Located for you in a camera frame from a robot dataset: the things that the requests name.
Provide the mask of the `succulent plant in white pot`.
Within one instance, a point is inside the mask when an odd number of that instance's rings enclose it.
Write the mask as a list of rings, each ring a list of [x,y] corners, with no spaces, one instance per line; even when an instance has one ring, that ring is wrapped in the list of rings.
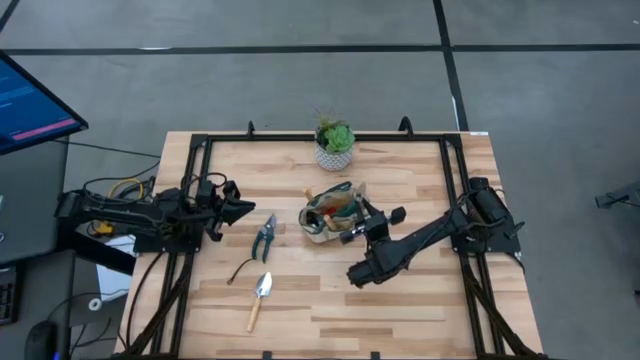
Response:
[[[341,171],[352,161],[355,133],[345,121],[333,113],[316,109],[318,126],[315,129],[315,159],[327,171]]]

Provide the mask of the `computer monitor blue screen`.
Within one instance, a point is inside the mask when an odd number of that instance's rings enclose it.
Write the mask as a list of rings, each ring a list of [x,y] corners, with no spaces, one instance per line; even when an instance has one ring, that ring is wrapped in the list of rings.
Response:
[[[88,128],[76,111],[0,50],[0,155]]]

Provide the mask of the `black metal stand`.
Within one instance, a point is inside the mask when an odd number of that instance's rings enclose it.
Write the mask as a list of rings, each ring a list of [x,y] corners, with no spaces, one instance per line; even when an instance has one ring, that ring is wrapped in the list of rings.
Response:
[[[595,197],[595,202],[596,206],[601,209],[609,209],[615,204],[640,208],[640,181],[598,195]]]

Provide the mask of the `black metal table frame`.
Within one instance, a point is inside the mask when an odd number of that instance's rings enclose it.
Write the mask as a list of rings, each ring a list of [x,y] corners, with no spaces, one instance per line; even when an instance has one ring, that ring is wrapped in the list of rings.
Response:
[[[357,136],[355,155],[343,171],[321,169],[310,131],[251,134],[171,132],[155,187],[174,187],[185,177],[214,171],[234,181],[255,209],[222,229],[222,240],[204,240],[192,257],[184,300],[175,303],[150,344],[142,339],[185,257],[140,255],[117,345],[108,360],[244,359],[479,359],[537,360],[541,340],[524,273],[510,257],[493,253],[464,258],[442,241],[421,252],[395,279],[363,289],[347,268],[365,251],[311,242],[298,223],[313,194],[342,181],[365,182],[381,209],[402,206],[407,235],[440,216],[461,193],[468,176],[494,187],[500,177],[490,138],[470,132],[380,132]],[[256,235],[277,217],[268,258],[246,264]],[[259,278],[270,272],[252,333],[246,331]]]

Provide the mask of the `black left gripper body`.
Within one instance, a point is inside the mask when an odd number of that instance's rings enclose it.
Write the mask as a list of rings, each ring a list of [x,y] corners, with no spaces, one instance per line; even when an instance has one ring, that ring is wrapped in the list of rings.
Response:
[[[205,232],[214,242],[222,240],[223,235],[220,229],[224,222],[221,219],[221,210],[229,198],[240,199],[240,192],[234,181],[216,185],[212,181],[206,180],[198,187],[197,204],[207,220]]]

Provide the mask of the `dark keyboard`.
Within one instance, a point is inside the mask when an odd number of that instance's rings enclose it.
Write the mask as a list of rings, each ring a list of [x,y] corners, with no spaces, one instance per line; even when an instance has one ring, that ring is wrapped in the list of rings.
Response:
[[[0,325],[10,324],[17,319],[18,272],[15,267],[0,268]]]

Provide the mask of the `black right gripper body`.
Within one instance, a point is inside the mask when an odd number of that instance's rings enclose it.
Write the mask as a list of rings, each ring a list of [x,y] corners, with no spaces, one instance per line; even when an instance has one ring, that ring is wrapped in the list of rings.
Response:
[[[366,220],[361,224],[354,225],[351,230],[340,233],[339,239],[343,245],[351,243],[358,236],[364,235],[368,245],[389,239],[389,226],[402,223],[406,218],[406,210],[404,207],[397,207],[391,211],[391,215],[387,216],[383,211],[374,219]]]

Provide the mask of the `black computer mouse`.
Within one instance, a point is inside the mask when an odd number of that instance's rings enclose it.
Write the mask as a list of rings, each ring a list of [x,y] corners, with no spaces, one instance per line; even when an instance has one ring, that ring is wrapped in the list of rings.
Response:
[[[24,360],[59,360],[56,350],[57,327],[49,320],[35,324],[24,345]]]

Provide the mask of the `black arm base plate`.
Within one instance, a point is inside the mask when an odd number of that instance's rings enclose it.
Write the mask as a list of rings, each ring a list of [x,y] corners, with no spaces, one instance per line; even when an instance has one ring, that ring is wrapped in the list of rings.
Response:
[[[516,224],[508,210],[493,212],[470,210],[465,215],[467,225],[451,235],[452,247],[458,253],[509,253],[521,250],[517,232],[523,222]]]
[[[152,230],[135,230],[134,251],[136,253],[171,254],[196,252],[201,247],[203,230],[201,227],[188,227],[177,233],[160,235]]]

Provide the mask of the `green handled pruning shears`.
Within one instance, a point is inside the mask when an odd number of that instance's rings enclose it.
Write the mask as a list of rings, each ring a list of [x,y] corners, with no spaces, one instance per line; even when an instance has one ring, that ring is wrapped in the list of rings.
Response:
[[[252,248],[251,248],[251,256],[246,259],[245,261],[243,261],[234,271],[234,273],[231,275],[231,277],[227,280],[227,284],[228,285],[232,285],[235,278],[237,277],[238,273],[241,271],[241,269],[248,264],[251,261],[257,261],[258,260],[258,251],[259,251],[259,247],[261,245],[263,245],[263,249],[262,249],[262,254],[261,254],[261,262],[265,263],[267,261],[268,258],[268,254],[269,254],[269,250],[271,247],[271,243],[273,242],[274,238],[275,238],[275,231],[276,231],[276,225],[277,225],[277,217],[275,214],[271,214],[269,216],[269,218],[267,219],[267,221],[265,222],[264,225],[261,226],[261,228],[259,229],[256,238],[253,242]]]

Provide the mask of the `white paper sheet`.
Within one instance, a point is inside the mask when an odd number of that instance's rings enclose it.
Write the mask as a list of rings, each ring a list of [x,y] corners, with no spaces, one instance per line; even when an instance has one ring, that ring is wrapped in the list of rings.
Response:
[[[134,255],[134,241],[133,235],[125,235],[109,240],[106,245],[128,255]],[[128,294],[131,285],[130,275],[108,269],[103,265],[97,265],[96,271],[101,293],[100,299],[103,303]]]

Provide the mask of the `grey desk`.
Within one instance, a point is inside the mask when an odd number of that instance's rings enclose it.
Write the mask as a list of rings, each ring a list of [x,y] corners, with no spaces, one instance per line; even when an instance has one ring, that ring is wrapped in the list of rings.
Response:
[[[0,156],[0,264],[55,250],[67,153],[47,142]]]

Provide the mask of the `canvas gardening bag green trim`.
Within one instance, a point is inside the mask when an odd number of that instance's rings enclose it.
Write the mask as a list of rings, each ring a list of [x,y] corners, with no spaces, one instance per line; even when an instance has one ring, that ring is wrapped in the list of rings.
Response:
[[[308,201],[306,199],[307,203],[298,215],[298,222],[302,230],[308,238],[316,244],[334,241],[339,238],[341,232],[344,232],[331,231],[323,219],[325,210],[325,206],[323,205],[325,198],[324,193],[326,191],[316,195],[312,193],[314,196],[313,200]]]

